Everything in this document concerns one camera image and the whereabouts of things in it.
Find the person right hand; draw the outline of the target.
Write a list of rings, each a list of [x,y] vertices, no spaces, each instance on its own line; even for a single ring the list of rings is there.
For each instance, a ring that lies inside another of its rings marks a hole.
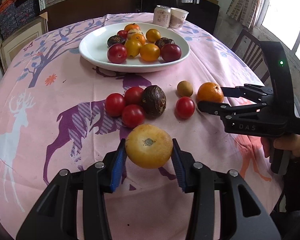
[[[273,142],[269,138],[261,138],[264,157],[270,156],[270,147],[273,146],[279,150],[291,151],[295,157],[300,157],[300,135],[291,134],[284,137],[276,138]]]

